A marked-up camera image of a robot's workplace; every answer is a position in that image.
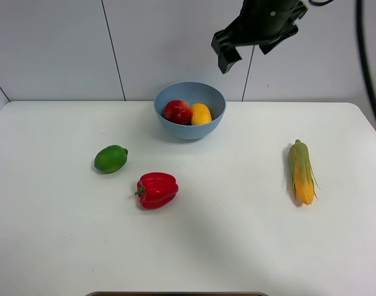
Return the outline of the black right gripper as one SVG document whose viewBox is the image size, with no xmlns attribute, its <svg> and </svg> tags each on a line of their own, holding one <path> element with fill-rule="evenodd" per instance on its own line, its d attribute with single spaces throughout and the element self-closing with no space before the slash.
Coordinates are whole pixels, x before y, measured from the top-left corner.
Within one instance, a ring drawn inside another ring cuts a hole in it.
<svg viewBox="0 0 376 296">
<path fill-rule="evenodd" d="M 239 16 L 214 34 L 212 48 L 218 53 L 218 67 L 226 74 L 242 60 L 239 46 L 259 46 L 268 54 L 284 40 L 296 35 L 296 21 L 308 8 L 299 0 L 244 0 Z"/>
</svg>

